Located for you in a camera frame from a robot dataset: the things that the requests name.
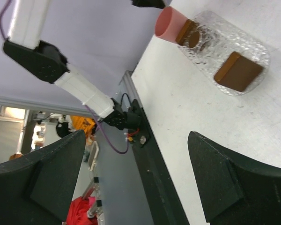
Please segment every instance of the black bracket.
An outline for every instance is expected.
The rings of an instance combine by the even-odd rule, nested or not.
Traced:
[[[116,127],[119,130],[129,129],[137,130],[140,128],[141,124],[141,112],[138,110],[139,105],[137,101],[136,104],[132,104],[127,112],[124,112],[121,105],[112,98],[114,103],[114,111],[103,119],[105,123],[109,126]]]
[[[142,148],[150,140],[150,132],[148,130],[148,127],[144,123],[146,115],[136,99],[132,102],[131,107],[128,111],[141,117],[141,123],[137,127],[138,132],[133,135],[133,146]],[[128,130],[128,132],[134,133],[135,129]]]
[[[57,47],[45,41],[40,41],[39,46],[32,50],[6,40],[3,51],[38,79],[45,82],[54,83],[65,72],[69,72],[67,58]]]

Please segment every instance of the pink cylinder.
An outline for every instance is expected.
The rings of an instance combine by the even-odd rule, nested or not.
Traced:
[[[166,7],[160,13],[156,25],[155,35],[166,41],[176,43],[176,37],[184,26],[187,17],[172,7]]]

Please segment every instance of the orange object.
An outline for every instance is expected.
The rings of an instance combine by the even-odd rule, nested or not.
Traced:
[[[76,130],[84,130],[86,137],[91,136],[92,128],[95,126],[95,121],[91,118],[81,116],[71,116],[73,127]]]
[[[39,146],[39,147],[43,147],[44,143],[42,143],[42,142],[34,142],[34,145],[35,146]]]
[[[15,153],[15,154],[13,154],[13,155],[11,155],[11,156],[9,157],[9,160],[13,160],[13,159],[19,158],[19,157],[21,157],[21,156],[23,156],[22,153]]]

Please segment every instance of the brown wooden block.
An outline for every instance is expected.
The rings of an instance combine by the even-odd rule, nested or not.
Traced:
[[[178,36],[176,37],[176,42],[178,45],[183,45],[184,40],[187,38],[187,35],[195,27],[195,25],[195,22],[192,20],[187,20],[185,22]]]
[[[190,35],[188,38],[188,47],[189,48],[194,48],[200,41],[200,32],[195,31]]]
[[[242,92],[263,69],[240,53],[233,52],[214,75],[214,80],[222,86]]]

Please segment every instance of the white robot arm segment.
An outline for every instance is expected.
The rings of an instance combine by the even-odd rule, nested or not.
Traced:
[[[101,118],[110,115],[114,111],[113,101],[82,76],[74,66],[68,63],[67,67],[70,71],[65,72],[54,84],[79,99]]]
[[[51,0],[17,0],[8,31],[10,42],[35,49]]]

